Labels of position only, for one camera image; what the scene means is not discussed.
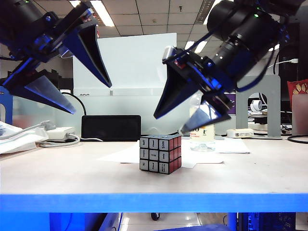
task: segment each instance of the floor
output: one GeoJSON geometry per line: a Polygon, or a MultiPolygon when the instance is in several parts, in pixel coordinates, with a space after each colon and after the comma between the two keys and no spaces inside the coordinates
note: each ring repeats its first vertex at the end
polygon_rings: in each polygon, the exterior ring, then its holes
{"type": "MultiPolygon", "coordinates": [[[[124,213],[120,231],[157,231],[202,224],[227,223],[226,213],[161,213],[158,221],[150,213],[124,213]]],[[[308,231],[308,213],[296,214],[296,230],[308,231]]]]}

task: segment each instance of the office chair wheel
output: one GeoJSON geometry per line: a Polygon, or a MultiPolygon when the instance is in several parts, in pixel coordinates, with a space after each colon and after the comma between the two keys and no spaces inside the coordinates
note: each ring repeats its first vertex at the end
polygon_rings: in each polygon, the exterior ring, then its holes
{"type": "Polygon", "coordinates": [[[160,214],[159,213],[151,213],[151,218],[152,220],[158,220],[160,217],[160,214]]]}

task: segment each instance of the ceiling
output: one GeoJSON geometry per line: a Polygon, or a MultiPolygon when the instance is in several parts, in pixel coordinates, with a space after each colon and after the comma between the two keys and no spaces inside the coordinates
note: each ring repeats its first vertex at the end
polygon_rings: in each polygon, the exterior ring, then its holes
{"type": "MultiPolygon", "coordinates": [[[[65,17],[73,9],[68,0],[32,2],[42,13],[54,11],[60,18],[65,17]]],[[[184,48],[187,41],[197,41],[207,33],[206,25],[197,22],[204,0],[102,0],[102,2],[115,26],[98,27],[101,38],[175,32],[177,47],[184,48]]],[[[212,55],[221,43],[219,39],[211,37],[200,55],[212,55]]]]}

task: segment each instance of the rubik's cube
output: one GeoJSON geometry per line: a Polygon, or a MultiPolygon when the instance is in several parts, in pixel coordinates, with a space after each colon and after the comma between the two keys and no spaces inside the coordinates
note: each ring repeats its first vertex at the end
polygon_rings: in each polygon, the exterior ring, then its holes
{"type": "Polygon", "coordinates": [[[171,174],[182,166],[181,136],[140,137],[140,169],[171,174]]]}

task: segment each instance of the white plastic bag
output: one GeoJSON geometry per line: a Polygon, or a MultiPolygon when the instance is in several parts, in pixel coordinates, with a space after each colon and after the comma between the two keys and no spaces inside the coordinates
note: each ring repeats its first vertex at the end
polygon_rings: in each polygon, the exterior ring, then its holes
{"type": "MultiPolygon", "coordinates": [[[[8,136],[21,130],[22,128],[0,121],[0,136],[8,136]]],[[[36,148],[35,142],[41,142],[47,139],[48,135],[43,128],[25,131],[17,136],[0,140],[0,154],[30,150],[36,148]]]]}

